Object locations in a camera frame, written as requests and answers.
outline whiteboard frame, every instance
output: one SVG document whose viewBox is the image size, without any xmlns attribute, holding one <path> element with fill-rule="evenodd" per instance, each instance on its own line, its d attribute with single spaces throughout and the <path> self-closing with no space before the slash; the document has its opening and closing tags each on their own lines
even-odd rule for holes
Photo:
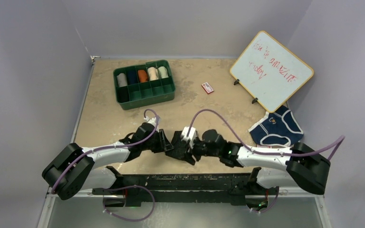
<svg viewBox="0 0 365 228">
<path fill-rule="evenodd" d="M 234 62 L 234 64 L 230 67 L 230 74 L 231 76 L 233 76 L 233 78 L 235 78 L 237 80 L 237 77 L 231 72 L 231 69 L 233 69 L 233 67 L 236 65 L 236 63 L 238 62 L 238 60 L 241 58 L 242 55 L 244 55 L 244 53 L 247 51 L 247 49 L 251 46 L 251 44 L 255 41 L 255 39 L 258 37 L 258 35 L 260 33 L 265 33 L 266 35 L 268 35 L 271 39 L 273 39 L 276 43 L 278 43 L 281 47 L 283 47 L 286 51 L 288 51 L 289 53 L 291 53 L 295 58 L 297 58 L 301 63 L 303 63 L 306 67 L 308 67 L 311 70 L 311 76 L 304 81 L 291 95 L 289 95 L 286 100 L 284 100 L 275 110 L 271 111 L 268 110 L 260 100 L 258 100 L 258 103 L 269 113 L 274 113 L 279 107 L 281 107 L 289 98 L 292 97 L 292 95 L 297 92 L 306 82 L 308 82 L 313 76 L 314 76 L 314 70 L 313 68 L 311 68 L 307 63 L 305 63 L 303 60 L 301 60 L 299 57 L 297 57 L 295 54 L 293 54 L 293 52 L 291 52 L 289 49 L 287 49 L 284 45 L 282 45 L 279 41 L 277 41 L 275 38 L 273 38 L 269 33 L 267 33 L 266 31 L 262 30 L 259 31 L 256 36 L 254 37 L 254 39 L 252 39 L 252 41 L 250 42 L 250 44 L 248 44 L 248 46 L 246 47 L 246 49 L 244 49 L 244 51 L 241 53 L 241 55 L 237 58 L 237 60 Z M 240 80 L 239 80 L 240 85 L 247 90 L 247 92 L 255 99 L 255 95 L 252 94 L 252 92 L 245 87 L 243 84 L 241 84 Z"/>
</svg>

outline green compartment organizer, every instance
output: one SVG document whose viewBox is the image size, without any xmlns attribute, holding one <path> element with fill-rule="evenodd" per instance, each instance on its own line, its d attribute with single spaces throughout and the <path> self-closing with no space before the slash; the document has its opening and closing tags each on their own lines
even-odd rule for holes
<svg viewBox="0 0 365 228">
<path fill-rule="evenodd" d="M 158 69 L 159 67 L 165 67 L 167 69 L 169 77 L 157 79 L 154 81 L 149 80 L 148 82 L 132 84 L 124 87 L 118 86 L 117 75 L 119 75 L 120 73 L 124 73 L 126 75 L 126 72 L 128 70 L 135 70 L 137 74 L 138 70 L 145 70 L 147 72 L 147 69 L 150 67 L 155 67 L 156 69 Z M 113 77 L 115 85 L 115 96 L 117 98 L 117 102 L 124 110 L 153 105 L 156 103 L 171 101 L 174 99 L 175 85 L 170 65 L 167 60 L 158 60 L 153 62 L 147 62 L 145 64 L 118 68 L 114 70 Z M 127 88 L 128 90 L 129 101 L 120 102 L 120 92 L 125 92 L 125 88 Z"/>
</svg>

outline black whiteboard stand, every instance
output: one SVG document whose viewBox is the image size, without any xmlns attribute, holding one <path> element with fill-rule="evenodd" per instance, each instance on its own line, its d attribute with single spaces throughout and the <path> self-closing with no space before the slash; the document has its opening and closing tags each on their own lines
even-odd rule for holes
<svg viewBox="0 0 365 228">
<path fill-rule="evenodd" d="M 238 83 L 240 83 L 240 79 L 236 79 L 236 81 L 234 81 L 233 85 L 237 85 Z M 258 102 L 258 98 L 255 98 L 254 100 L 251 101 L 251 104 L 255 104 Z"/>
</svg>

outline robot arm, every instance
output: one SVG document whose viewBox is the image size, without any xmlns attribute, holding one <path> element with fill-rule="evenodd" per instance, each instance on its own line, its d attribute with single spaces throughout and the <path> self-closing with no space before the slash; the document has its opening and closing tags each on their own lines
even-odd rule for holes
<svg viewBox="0 0 365 228">
<path fill-rule="evenodd" d="M 314 150 L 303 143 L 296 143 L 286 148 L 255 148 L 240 143 L 227 142 L 216 130 L 207 130 L 202 135 L 202 141 L 197 136 L 195 128 L 185 127 L 181 133 L 183 141 L 187 142 L 186 155 L 183 160 L 195 164 L 192 157 L 199 161 L 201 156 L 219 157 L 220 162 L 229 167 L 254 167 L 253 178 L 264 188 L 275 186 L 300 187 L 313 194 L 323 195 L 328 179 L 330 161 L 320 154 L 294 157 L 283 154 L 309 153 Z M 260 155 L 253 151 L 271 153 Z"/>
<path fill-rule="evenodd" d="M 194 165 L 201 156 L 219 157 L 220 162 L 229 167 L 253 167 L 251 179 L 268 189 L 275 186 L 299 186 L 313 194 L 324 194 L 330 162 L 317 154 L 307 157 L 290 157 L 278 155 L 258 155 L 246 149 L 240 143 L 227 142 L 216 130 L 207 130 L 202 140 L 194 128 L 188 135 L 188 127 L 182 132 L 175 132 L 172 143 L 169 143 L 164 131 L 155 128 L 155 118 L 147 120 L 138 127 L 131 138 L 128 136 L 120 141 L 95 148 L 81 148 L 76 143 L 66 146 L 63 151 L 45 168 L 42 173 L 44 180 L 51 186 L 58 182 L 55 192 L 62 200 L 74 196 L 81 189 L 108 189 L 117 181 L 117 171 L 113 168 L 100 168 L 112 163 L 128 162 L 140 156 L 142 151 L 166 152 L 167 156 L 187 161 Z M 292 148 L 268 149 L 256 148 L 266 153 L 307 153 L 313 150 L 302 143 Z M 81 158 L 71 169 L 63 174 L 66 168 L 79 156 Z"/>
<path fill-rule="evenodd" d="M 109 170 L 98 169 L 99 167 L 128 162 L 139 157 L 144 150 L 164 151 L 164 144 L 168 141 L 159 129 L 148 140 L 136 144 L 154 131 L 155 120 L 154 117 L 139 126 L 132 138 L 125 137 L 111 145 L 94 148 L 82 148 L 76 143 L 67 145 L 44 169 L 42 177 L 51 187 L 59 180 L 55 192 L 62 200 L 71 198 L 82 189 L 110 187 L 116 180 L 115 175 Z M 66 168 L 80 156 L 83 157 L 61 178 Z"/>
</svg>

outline gray wall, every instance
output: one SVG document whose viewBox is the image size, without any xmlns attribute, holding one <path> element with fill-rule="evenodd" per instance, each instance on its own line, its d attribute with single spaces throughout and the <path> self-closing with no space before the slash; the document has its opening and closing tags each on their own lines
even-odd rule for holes
<svg viewBox="0 0 365 228">
<path fill-rule="evenodd" d="M 238 57 L 260 30 L 287 44 L 311 0 L 64 0 L 91 55 Z"/>
<path fill-rule="evenodd" d="M 305 142 L 346 135 L 327 183 L 333 227 L 365 227 L 365 0 L 313 0 L 288 47 L 315 70 L 289 101 Z"/>
<path fill-rule="evenodd" d="M 0 227 L 35 227 L 41 172 L 70 141 L 90 58 L 60 0 L 0 0 Z"/>
</svg>

